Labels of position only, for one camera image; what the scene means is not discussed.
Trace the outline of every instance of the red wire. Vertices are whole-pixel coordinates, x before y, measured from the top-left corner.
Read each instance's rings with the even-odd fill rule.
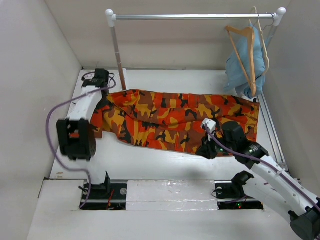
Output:
[[[113,189],[112,192],[111,192],[111,196],[109,197],[109,200],[108,200],[108,205],[106,206],[107,210],[109,208],[110,200],[112,199],[112,196],[114,195],[114,192],[115,192],[115,190]]]

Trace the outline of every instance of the garment rack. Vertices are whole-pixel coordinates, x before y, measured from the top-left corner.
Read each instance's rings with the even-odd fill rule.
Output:
[[[127,90],[124,69],[122,67],[119,45],[116,34],[116,21],[141,21],[141,20],[273,20],[272,26],[265,40],[265,46],[268,48],[271,39],[286,13],[284,7],[280,7],[275,13],[264,14],[163,14],[163,15],[117,15],[114,11],[107,9],[105,15],[107,17],[108,25],[111,29],[114,53],[116,63],[118,66],[119,76],[123,90]]]

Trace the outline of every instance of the white pipe connector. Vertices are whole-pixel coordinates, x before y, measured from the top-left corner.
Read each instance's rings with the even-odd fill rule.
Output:
[[[284,7],[280,7],[274,16],[274,23],[273,26],[279,26],[281,19],[283,18],[283,16],[286,14],[287,10]]]
[[[110,28],[115,26],[115,21],[116,21],[116,15],[114,14],[114,11],[111,9],[107,9],[105,11],[106,19],[108,20],[108,25]]]

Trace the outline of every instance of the metal rod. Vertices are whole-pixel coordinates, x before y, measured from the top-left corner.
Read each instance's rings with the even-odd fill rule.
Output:
[[[169,15],[116,15],[117,21],[129,20],[225,20],[274,19],[274,14],[169,14]]]
[[[268,33],[268,36],[266,37],[266,39],[265,39],[265,41],[264,41],[266,48],[269,47],[270,42],[271,42],[272,38],[274,37],[277,28],[278,28],[278,26],[274,26],[274,25],[271,26],[270,31],[269,31],[269,33]]]
[[[121,58],[120,58],[120,52],[119,52],[116,28],[114,26],[111,26],[110,29],[111,29],[111,35],[112,35],[112,41],[113,41],[113,47],[114,47],[114,54],[115,54],[115,58],[116,58],[116,64],[118,65],[118,70],[119,70],[119,76],[120,76],[120,81],[121,81],[121,85],[122,85],[122,90],[125,91],[125,90],[127,90],[127,86],[126,86],[124,69],[122,67]]]

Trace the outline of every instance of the clothing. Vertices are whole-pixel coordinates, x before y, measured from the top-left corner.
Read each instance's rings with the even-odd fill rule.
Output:
[[[253,27],[254,30],[254,46],[253,46],[253,61],[254,61],[254,72],[255,72],[255,84],[256,94],[258,96],[262,93],[263,86],[266,82],[266,76],[262,76],[265,71],[265,62],[263,59],[263,50],[260,42],[259,31]],[[241,58],[244,69],[250,78],[250,62],[248,56],[248,41],[247,38],[242,36],[236,44],[236,49]],[[224,87],[224,91],[228,92],[235,88],[238,95],[244,94],[246,97],[252,99],[252,91],[245,77],[244,71],[241,68],[239,60],[235,51],[231,53],[228,60],[226,61],[225,73],[228,77],[228,83]]]
[[[91,124],[100,137],[104,130],[134,146],[196,154],[207,139],[201,127],[205,118],[216,121],[218,131],[223,123],[236,121],[255,142],[259,108],[259,103],[229,95],[127,90],[102,99]]]

